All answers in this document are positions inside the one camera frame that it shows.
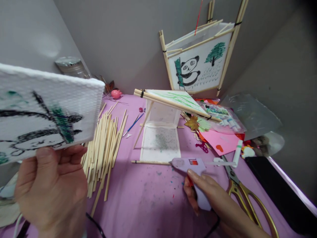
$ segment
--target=red paper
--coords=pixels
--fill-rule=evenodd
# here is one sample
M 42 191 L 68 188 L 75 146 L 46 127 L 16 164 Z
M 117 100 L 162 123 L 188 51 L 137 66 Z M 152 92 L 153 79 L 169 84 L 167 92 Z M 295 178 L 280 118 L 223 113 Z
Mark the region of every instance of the red paper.
M 200 133 L 219 156 L 235 151 L 240 140 L 235 134 L 222 134 L 213 130 Z

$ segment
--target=tree drawing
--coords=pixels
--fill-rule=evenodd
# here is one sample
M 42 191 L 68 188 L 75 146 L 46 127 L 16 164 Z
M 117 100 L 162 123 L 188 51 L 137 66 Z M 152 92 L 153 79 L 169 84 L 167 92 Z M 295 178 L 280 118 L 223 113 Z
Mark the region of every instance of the tree drawing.
M 206 58 L 205 63 L 211 63 L 211 66 L 215 65 L 215 61 L 223 56 L 225 51 L 225 43 L 220 42 L 215 45 L 215 47 L 210 51 L 209 55 Z

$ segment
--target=left hand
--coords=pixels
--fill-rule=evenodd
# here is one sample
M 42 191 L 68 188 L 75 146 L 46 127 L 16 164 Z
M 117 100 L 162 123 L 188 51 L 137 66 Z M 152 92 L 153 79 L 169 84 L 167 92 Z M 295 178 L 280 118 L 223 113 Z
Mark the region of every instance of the left hand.
M 87 180 L 82 145 L 54 151 L 43 147 L 21 164 L 15 198 L 39 237 L 82 237 L 85 229 Z

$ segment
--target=black cable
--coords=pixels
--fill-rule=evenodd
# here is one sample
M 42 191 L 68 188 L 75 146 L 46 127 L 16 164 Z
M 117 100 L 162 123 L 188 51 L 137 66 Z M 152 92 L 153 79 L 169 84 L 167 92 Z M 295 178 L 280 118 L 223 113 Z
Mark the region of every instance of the black cable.
M 103 232 L 101 226 L 100 226 L 88 213 L 86 213 L 86 217 L 87 217 L 89 220 L 91 220 L 91 221 L 96 225 L 96 227 L 97 227 L 97 229 L 99 230 L 100 235 L 102 236 L 102 238 L 106 238 L 105 233 Z
M 218 216 L 218 214 L 214 211 L 214 209 L 211 210 L 217 215 L 217 222 L 214 224 L 211 230 L 204 236 L 204 238 L 208 238 L 211 235 L 211 233 L 213 233 L 218 228 L 220 223 L 220 217 Z

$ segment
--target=panda drawing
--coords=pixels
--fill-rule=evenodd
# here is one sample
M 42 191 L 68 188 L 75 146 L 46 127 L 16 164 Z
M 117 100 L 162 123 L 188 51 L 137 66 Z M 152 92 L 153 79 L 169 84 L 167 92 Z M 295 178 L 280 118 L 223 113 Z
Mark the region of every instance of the panda drawing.
M 197 78 L 200 75 L 200 71 L 193 70 L 196 68 L 198 61 L 199 56 L 196 56 L 187 60 L 186 62 L 181 63 L 181 74 L 179 75 L 177 73 L 176 75 L 178 78 L 179 76 L 183 78 L 182 84 L 184 86 L 191 86 L 197 81 Z

